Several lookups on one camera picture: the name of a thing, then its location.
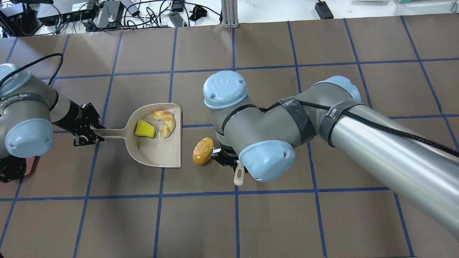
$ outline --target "grid line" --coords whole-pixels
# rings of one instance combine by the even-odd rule
[[[301,82],[300,82],[300,73],[298,71],[298,60],[297,52],[295,51],[295,42],[293,40],[293,35],[291,33],[290,21],[287,21],[288,33],[290,35],[291,49],[293,51],[293,61],[295,62],[295,72],[297,73],[297,84],[298,84],[298,93],[301,93]]]
[[[238,195],[259,194],[291,194],[291,193],[328,193],[328,192],[358,192],[358,191],[390,191],[388,187],[354,187],[354,188],[323,188],[323,189],[288,189],[288,190],[250,190],[238,191]],[[189,192],[189,193],[163,193],[162,198],[191,197],[191,196],[229,196],[235,195],[236,191],[222,192]],[[0,202],[39,202],[39,201],[62,201],[62,200],[105,200],[105,199],[138,199],[158,198],[159,194],[136,194],[136,195],[107,195],[107,196],[49,196],[49,197],[18,197],[0,198]]]
[[[231,28],[231,45],[233,56],[233,71],[236,70],[236,39],[235,28]],[[234,207],[235,207],[235,233],[236,233],[236,258],[241,258],[241,235],[239,231],[239,187],[234,186]]]
[[[433,95],[433,97],[435,99],[435,102],[437,103],[438,110],[440,111],[440,114],[443,116],[443,119],[446,122],[446,126],[448,128],[449,134],[451,135],[451,138],[453,139],[453,142],[454,142],[454,145],[455,145],[456,149],[459,150],[459,144],[458,144],[458,142],[456,140],[456,137],[454,135],[453,130],[451,129],[451,125],[449,124],[448,120],[446,119],[446,117],[443,114],[443,110],[442,110],[442,106],[440,104],[440,100],[438,99],[438,96],[435,93],[435,89],[433,88],[432,82],[430,81],[429,75],[427,74],[427,71],[424,68],[424,64],[422,63],[423,61],[421,60],[421,57],[420,57],[419,52],[418,52],[418,50],[416,48],[416,45],[414,44],[413,38],[411,37],[411,34],[410,34],[409,30],[408,30],[408,26],[406,25],[405,18],[403,16],[400,16],[400,19],[402,20],[403,27],[405,28],[406,34],[408,35],[409,41],[411,43],[411,46],[413,47],[414,53],[416,54],[416,57],[417,57],[418,62],[419,62],[419,65],[421,66],[422,73],[424,74],[425,79],[427,81],[427,84],[429,85],[429,88],[430,88],[430,90],[432,92],[432,95]]]
[[[106,115],[106,112],[107,112],[108,101],[110,99],[110,92],[111,92],[111,89],[112,89],[113,74],[115,73],[116,63],[118,61],[118,55],[119,55],[119,50],[120,50],[120,47],[121,47],[122,38],[123,38],[123,32],[121,32],[119,34],[118,48],[117,48],[117,51],[116,51],[116,54],[115,54],[115,60],[113,61],[112,75],[110,77],[110,83],[108,85],[107,96],[106,96],[106,99],[105,99],[104,111],[103,111],[103,115],[102,115],[102,122],[101,122],[102,125],[104,124],[104,121],[105,121],[105,115]],[[89,196],[89,193],[90,193],[90,190],[91,190],[91,184],[92,184],[92,178],[93,178],[93,175],[94,175],[95,163],[96,163],[96,160],[97,160],[97,154],[99,152],[99,144],[100,144],[100,142],[97,142],[96,145],[95,145],[94,157],[93,157],[93,160],[92,160],[91,172],[90,172],[89,180],[88,180],[88,187],[86,188],[86,198],[84,200],[83,210],[81,212],[81,220],[80,220],[80,225],[78,227],[77,239],[75,241],[75,249],[73,250],[73,258],[76,258],[77,254],[78,254],[78,247],[79,247],[79,243],[80,243],[81,232],[83,230],[84,217],[86,215],[86,208],[88,206],[88,196]]]
[[[363,86],[364,86],[364,89],[365,89],[365,93],[367,95],[368,105],[369,105],[370,108],[373,108],[373,105],[371,104],[370,95],[369,95],[369,92],[368,92],[368,89],[367,89],[367,86],[366,86],[366,83],[365,83],[365,78],[364,78],[364,75],[363,75],[363,72],[362,72],[362,68],[360,67],[360,63],[359,63],[359,60],[358,60],[357,52],[356,52],[355,47],[354,47],[351,31],[349,30],[349,26],[347,25],[346,19],[343,19],[343,21],[344,21],[344,25],[346,26],[346,31],[347,31],[347,34],[349,36],[349,40],[351,41],[351,47],[352,47],[352,50],[353,50],[354,55],[355,55],[355,60],[357,62],[357,66],[358,66],[358,70],[359,70],[359,73],[360,73],[360,77],[362,78],[362,83],[363,83]],[[399,205],[398,196],[395,193],[394,193],[394,200],[395,200],[396,204]],[[405,240],[406,240],[408,249],[412,250],[411,242],[409,240],[409,234],[408,234],[408,231],[406,230],[406,227],[405,227],[405,224],[404,224],[404,220],[403,220],[403,211],[402,211],[401,208],[398,209],[398,215],[400,217],[400,222],[402,223],[402,228],[403,228],[404,233],[405,233]]]
[[[170,84],[169,84],[169,100],[168,102],[171,103],[172,101],[172,87],[174,84],[174,66],[175,66],[175,49],[177,47],[177,32],[178,29],[175,27],[175,32],[174,32],[174,47],[172,49],[172,64],[171,64],[171,79],[170,79]]]
[[[324,226],[322,222],[322,213],[320,211],[319,190],[317,189],[317,181],[315,178],[312,149],[311,149],[311,144],[309,142],[307,143],[307,145],[308,145],[309,165],[311,167],[311,177],[312,177],[313,187],[314,187],[314,199],[315,199],[316,210],[317,210],[317,221],[319,222],[320,242],[322,243],[322,253],[324,257],[327,258],[327,247],[325,245]]]
[[[155,228],[155,242],[153,245],[153,258],[156,258],[158,256],[159,223],[161,221],[162,191],[164,189],[164,171],[165,171],[165,168],[162,168],[161,169],[161,181],[159,185],[159,195],[158,195],[158,211],[156,213],[156,228]]]
[[[360,78],[362,80],[362,85],[364,86],[365,94],[367,95],[368,107],[372,109],[373,108],[373,104],[371,104],[370,94],[369,94],[368,89],[367,89],[367,84],[365,82],[364,73],[362,72],[362,68],[360,67],[360,62],[358,60],[357,51],[355,50],[354,42],[352,40],[351,31],[349,30],[349,26],[347,25],[347,20],[343,19],[343,22],[344,22],[344,26],[346,27],[346,31],[347,31],[347,35],[349,37],[349,41],[351,43],[352,52],[354,53],[354,57],[355,57],[355,62],[357,63],[358,73],[360,74]]]
[[[1,248],[2,244],[3,244],[3,240],[5,240],[6,231],[8,230],[8,225],[10,224],[11,216],[13,215],[13,210],[14,210],[14,207],[16,205],[17,197],[19,195],[19,191],[21,190],[21,185],[22,185],[22,181],[23,180],[24,180],[24,177],[21,177],[21,179],[19,180],[19,184],[18,184],[18,186],[16,188],[16,194],[14,195],[14,200],[13,200],[13,203],[11,204],[10,212],[8,213],[8,218],[6,219],[6,222],[5,222],[5,226],[3,228],[3,233],[1,234],[0,248]]]
[[[438,58],[438,59],[421,59],[422,62],[439,62],[439,61],[458,61],[459,58]],[[359,62],[359,64],[384,64],[384,63],[407,63],[419,62],[419,60],[389,60],[389,61],[370,61]],[[341,63],[317,63],[317,64],[298,64],[298,67],[317,67],[317,66],[339,66],[339,65],[357,65],[357,62],[341,62]],[[218,72],[226,70],[258,70],[258,69],[279,69],[279,68],[295,68],[296,65],[280,65],[280,66],[259,66],[259,67],[235,67],[235,68],[213,68],[213,69],[197,69],[197,70],[175,70],[175,71],[159,71],[159,72],[141,72],[141,73],[115,73],[113,76],[131,76],[131,75],[149,75],[149,74],[169,74],[169,73],[202,73],[202,72]],[[55,79],[79,79],[79,78],[97,78],[110,77],[111,74],[96,74],[96,75],[76,75],[76,76],[56,76]],[[40,80],[49,80],[50,77],[42,77]]]
[[[6,58],[6,63],[10,61],[11,55],[13,54],[14,47],[16,46],[17,39],[18,38],[14,39],[13,45],[11,46],[10,53],[8,54],[8,57]]]
[[[414,257],[413,247],[411,246],[411,241],[409,240],[408,230],[405,224],[405,218],[403,217],[402,206],[400,206],[400,200],[398,199],[398,195],[394,193],[395,197],[395,204],[397,205],[398,215],[400,216],[400,222],[402,223],[403,233],[405,234],[405,240],[408,245],[409,255]]]

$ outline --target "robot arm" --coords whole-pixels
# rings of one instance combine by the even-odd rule
[[[16,71],[13,64],[0,65],[0,79]],[[8,182],[23,175],[21,159],[41,156],[53,146],[53,124],[76,136],[75,146],[94,144],[104,138],[90,126],[103,128],[91,103],[81,107],[28,71],[8,78],[0,87],[0,179]]]
[[[361,103],[347,78],[316,83],[265,113],[247,92],[244,78],[233,71],[218,72],[204,84],[205,104],[220,143],[213,158],[219,163],[242,163],[255,180],[267,182],[292,166],[293,148],[320,135],[459,238],[459,158],[356,120],[416,135]]]

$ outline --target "bread roll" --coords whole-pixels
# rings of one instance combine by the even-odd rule
[[[168,138],[175,128],[174,116],[164,110],[156,110],[151,113],[151,116],[156,120],[164,121],[164,126],[159,130],[159,135],[161,138]]]

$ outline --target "black power supply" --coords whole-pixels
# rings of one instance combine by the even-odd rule
[[[333,19],[333,13],[331,13],[327,3],[319,0],[319,2],[316,3],[315,9],[321,20]]]

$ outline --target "dustpan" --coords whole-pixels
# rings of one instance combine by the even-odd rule
[[[161,138],[159,130],[163,121],[157,121],[151,116],[156,110],[165,110],[175,119],[175,129],[168,138]],[[155,137],[138,137],[135,127],[139,119],[155,127]],[[94,129],[94,132],[106,139],[124,139],[131,157],[137,162],[162,168],[180,168],[182,165],[182,111],[179,105],[173,103],[157,103],[143,106],[132,113],[123,129]]]

